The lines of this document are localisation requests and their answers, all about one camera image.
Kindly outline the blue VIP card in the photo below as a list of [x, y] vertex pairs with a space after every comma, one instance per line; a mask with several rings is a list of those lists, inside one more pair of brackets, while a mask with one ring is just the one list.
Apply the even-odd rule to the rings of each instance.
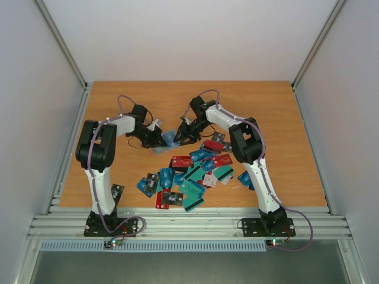
[[167, 148], [179, 147], [179, 143], [174, 142], [175, 136], [176, 136], [176, 130], [169, 130], [167, 132], [162, 133], [162, 137], [166, 143]]

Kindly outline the teal card magnetic stripe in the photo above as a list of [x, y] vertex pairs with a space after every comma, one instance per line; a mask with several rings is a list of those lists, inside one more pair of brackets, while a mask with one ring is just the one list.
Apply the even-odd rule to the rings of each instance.
[[194, 208], [200, 206], [201, 204], [204, 203], [203, 198], [192, 198], [192, 197], [187, 197], [183, 200], [183, 207], [186, 212], [192, 211]]

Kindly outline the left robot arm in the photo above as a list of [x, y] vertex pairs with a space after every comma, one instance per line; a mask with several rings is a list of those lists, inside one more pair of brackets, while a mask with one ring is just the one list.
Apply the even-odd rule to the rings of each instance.
[[162, 137], [161, 121], [145, 122], [149, 113], [147, 108], [137, 104], [132, 112], [122, 112], [103, 121], [84, 122], [75, 157], [87, 175], [92, 197], [85, 236], [135, 237], [144, 230], [146, 221], [142, 217], [122, 219], [118, 216], [110, 169], [115, 159], [117, 139], [122, 135], [136, 137], [145, 149], [167, 145]]

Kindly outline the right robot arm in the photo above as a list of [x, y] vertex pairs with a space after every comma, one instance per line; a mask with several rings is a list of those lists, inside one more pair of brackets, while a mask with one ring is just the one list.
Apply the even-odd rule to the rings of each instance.
[[225, 110], [215, 100], [204, 102], [196, 96], [189, 103], [196, 119], [182, 116], [174, 142], [184, 146], [199, 141], [200, 133], [215, 124], [229, 133], [232, 153], [245, 167], [258, 197], [260, 227], [265, 236], [281, 231], [287, 214], [276, 196], [265, 161], [265, 142], [254, 118], [242, 118]]

